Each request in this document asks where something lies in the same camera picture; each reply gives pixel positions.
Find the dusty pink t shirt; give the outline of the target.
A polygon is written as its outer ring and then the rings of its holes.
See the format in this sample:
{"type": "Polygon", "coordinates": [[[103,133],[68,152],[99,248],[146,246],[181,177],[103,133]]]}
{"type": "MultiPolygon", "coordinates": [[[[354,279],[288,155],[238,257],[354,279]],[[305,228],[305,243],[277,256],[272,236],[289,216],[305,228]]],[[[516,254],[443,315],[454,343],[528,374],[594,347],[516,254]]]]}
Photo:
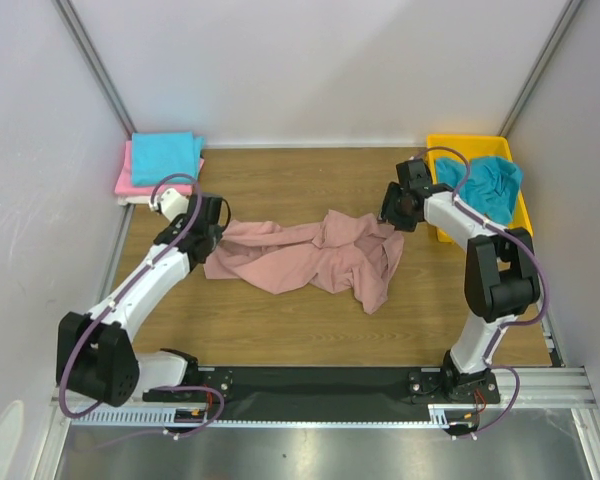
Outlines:
{"type": "Polygon", "coordinates": [[[204,274],[210,280],[240,279],[274,295],[306,285],[331,294],[351,290],[372,315],[388,299],[403,248],[403,235],[372,214],[330,210],[320,222],[290,227],[233,220],[204,274]]]}

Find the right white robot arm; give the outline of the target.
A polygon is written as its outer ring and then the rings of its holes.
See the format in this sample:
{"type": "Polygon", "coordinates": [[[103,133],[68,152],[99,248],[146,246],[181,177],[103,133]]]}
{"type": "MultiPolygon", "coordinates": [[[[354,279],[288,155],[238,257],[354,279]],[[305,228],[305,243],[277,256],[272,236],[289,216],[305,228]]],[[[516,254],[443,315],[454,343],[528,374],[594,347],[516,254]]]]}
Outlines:
{"type": "Polygon", "coordinates": [[[435,184],[425,161],[396,165],[398,180],[385,193],[379,220],[413,232],[425,222],[443,230],[466,254],[464,296],[469,314],[445,353],[435,395],[463,402],[490,382],[491,363],[504,334],[541,294],[531,234],[507,229],[464,202],[447,184],[435,184]]]}

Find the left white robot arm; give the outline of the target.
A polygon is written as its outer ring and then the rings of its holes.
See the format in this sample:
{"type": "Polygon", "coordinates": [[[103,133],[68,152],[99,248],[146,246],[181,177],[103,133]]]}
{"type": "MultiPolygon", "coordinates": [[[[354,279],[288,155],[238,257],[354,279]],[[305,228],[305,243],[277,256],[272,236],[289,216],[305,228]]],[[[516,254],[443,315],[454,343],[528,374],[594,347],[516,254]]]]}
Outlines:
{"type": "Polygon", "coordinates": [[[150,313],[213,253],[231,218],[228,202],[203,193],[183,197],[172,189],[157,210],[169,223],[140,264],[105,299],[59,323],[56,382],[97,405],[119,407],[131,398],[162,401],[194,397],[203,384],[196,357],[173,349],[139,356],[133,340],[150,313]]]}

